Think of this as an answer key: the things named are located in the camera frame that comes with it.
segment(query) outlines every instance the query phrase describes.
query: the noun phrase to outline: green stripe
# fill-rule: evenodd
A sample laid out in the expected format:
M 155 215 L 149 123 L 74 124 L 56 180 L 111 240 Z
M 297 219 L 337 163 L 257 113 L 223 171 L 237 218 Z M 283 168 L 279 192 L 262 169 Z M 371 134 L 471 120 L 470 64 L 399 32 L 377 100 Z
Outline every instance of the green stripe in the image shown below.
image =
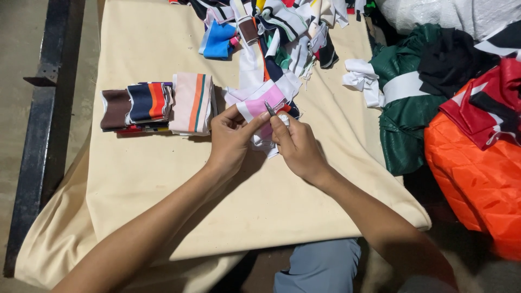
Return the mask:
M 195 129 L 194 132 L 197 132 L 197 124 L 199 123 L 199 113 L 201 112 L 201 105 L 203 104 L 203 96 L 204 96 L 204 80 L 206 78 L 206 74 L 203 74 L 203 82 L 201 85 L 201 97 L 199 98 L 199 107 L 197 108 L 197 115 L 195 117 Z

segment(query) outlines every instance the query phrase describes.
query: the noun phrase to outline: green fabric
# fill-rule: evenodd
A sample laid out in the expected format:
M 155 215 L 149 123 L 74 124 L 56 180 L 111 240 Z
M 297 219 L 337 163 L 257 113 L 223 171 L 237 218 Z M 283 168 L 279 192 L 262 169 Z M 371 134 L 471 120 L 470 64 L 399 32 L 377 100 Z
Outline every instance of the green fabric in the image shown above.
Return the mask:
M 406 39 L 390 47 L 375 48 L 369 63 L 380 77 L 380 90 L 396 76 L 416 71 L 421 49 L 440 35 L 440 26 L 427 23 L 416 27 Z M 395 175 L 412 173 L 425 162 L 424 128 L 447 101 L 443 96 L 411 96 L 393 101 L 382 108 L 380 141 L 387 170 Z
M 269 46 L 271 44 L 271 40 L 273 39 L 273 33 L 268 32 L 267 34 L 268 34 L 268 41 L 266 42 L 266 45 L 269 48 Z M 286 52 L 286 49 L 284 49 L 284 47 L 282 47 L 282 46 L 279 46 L 279 48 L 277 49 L 277 52 L 275 53 L 275 56 L 274 56 L 275 63 L 278 66 L 280 66 L 280 68 L 282 68 L 282 69 L 288 69 L 290 58 L 291 58 L 291 56 L 288 54 L 288 52 Z

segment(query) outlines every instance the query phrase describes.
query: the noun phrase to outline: cream fabric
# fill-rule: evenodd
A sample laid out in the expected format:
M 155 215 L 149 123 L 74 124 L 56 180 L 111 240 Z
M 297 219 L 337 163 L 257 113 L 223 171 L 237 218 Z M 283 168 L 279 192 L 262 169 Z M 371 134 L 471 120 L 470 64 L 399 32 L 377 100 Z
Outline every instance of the cream fabric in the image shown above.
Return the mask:
M 18 255 L 17 279 L 53 287 L 99 240 L 204 165 L 208 137 L 119 138 L 98 128 L 103 117 L 100 90 L 141 80 L 169 81 L 178 71 L 211 74 L 216 86 L 237 88 L 237 54 L 224 62 L 189 49 L 198 47 L 203 33 L 191 7 L 159 0 L 106 2 L 90 151 L 87 146 L 80 151 L 31 227 Z M 352 19 L 330 34 L 341 60 L 370 59 L 364 21 Z M 341 85 L 343 74 L 339 64 L 329 70 L 314 68 L 308 90 L 302 87 L 295 97 L 302 121 L 313 127 L 332 166 L 414 226 L 429 228 L 425 210 L 383 167 L 379 111 L 366 108 L 362 93 Z M 263 152 L 251 152 L 234 180 L 181 229 L 165 257 L 127 290 L 205 292 L 242 259 L 244 253 L 237 251 L 359 235 L 344 211 L 294 176 L 282 156 L 267 160 Z M 235 253 L 203 257 L 228 252 Z
M 85 202 L 89 143 L 87 139 L 58 190 L 31 226 L 16 261 L 16 279 L 51 289 L 97 244 Z M 236 252 L 177 262 L 158 260 L 123 292 L 207 292 L 244 255 Z
M 209 60 L 197 53 L 204 34 L 189 6 L 163 1 L 108 0 L 101 35 L 96 93 L 140 80 L 168 81 L 177 71 L 210 74 L 218 88 L 238 88 L 239 57 Z M 341 60 L 369 60 L 365 22 L 330 30 Z M 383 167 L 376 109 L 341 85 L 345 70 L 314 67 L 307 90 L 294 98 L 329 162 L 357 186 L 416 227 L 430 226 L 425 210 Z M 93 125 L 103 116 L 98 94 Z M 179 187 L 206 162 L 209 138 L 92 133 L 86 201 L 98 239 Z M 252 152 L 221 195 L 189 220 L 170 260 L 340 237 L 360 232 L 335 201 L 303 182 L 282 156 Z

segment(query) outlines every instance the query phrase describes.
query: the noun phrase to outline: scissors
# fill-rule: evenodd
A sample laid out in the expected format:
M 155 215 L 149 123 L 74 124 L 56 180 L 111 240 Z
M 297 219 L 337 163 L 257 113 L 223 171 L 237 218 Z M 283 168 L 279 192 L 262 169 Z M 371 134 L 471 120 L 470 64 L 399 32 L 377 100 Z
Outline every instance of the scissors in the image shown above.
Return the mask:
M 264 105 L 266 106 L 266 110 L 268 110 L 268 113 L 271 117 L 275 116 L 277 113 L 275 113 L 275 110 L 268 104 L 268 100 L 264 100 Z

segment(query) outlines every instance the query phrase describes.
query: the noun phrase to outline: brown fabric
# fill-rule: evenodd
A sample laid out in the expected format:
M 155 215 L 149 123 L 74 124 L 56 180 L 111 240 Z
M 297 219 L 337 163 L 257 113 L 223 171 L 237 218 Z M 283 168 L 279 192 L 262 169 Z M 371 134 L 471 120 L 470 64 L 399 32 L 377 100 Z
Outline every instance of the brown fabric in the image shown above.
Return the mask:
M 249 16 L 239 20 L 239 29 L 248 45 L 253 44 L 259 38 L 253 19 Z
M 130 95 L 125 90 L 102 91 L 102 96 L 107 101 L 107 109 L 101 120 L 100 126 L 103 130 L 124 129 L 125 116 L 130 112 L 132 106 Z

